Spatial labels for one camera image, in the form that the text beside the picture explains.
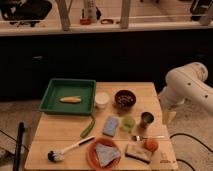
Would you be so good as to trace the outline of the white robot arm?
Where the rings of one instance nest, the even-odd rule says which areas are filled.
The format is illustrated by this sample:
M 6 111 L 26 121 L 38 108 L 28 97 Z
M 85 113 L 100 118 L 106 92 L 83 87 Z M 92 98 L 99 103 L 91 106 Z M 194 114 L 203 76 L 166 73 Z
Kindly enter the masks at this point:
M 176 115 L 173 107 L 183 104 L 186 99 L 213 115 L 213 88 L 205 84 L 207 78 L 208 70 L 200 62 L 174 68 L 166 74 L 166 86 L 159 93 L 163 124 L 172 121 Z

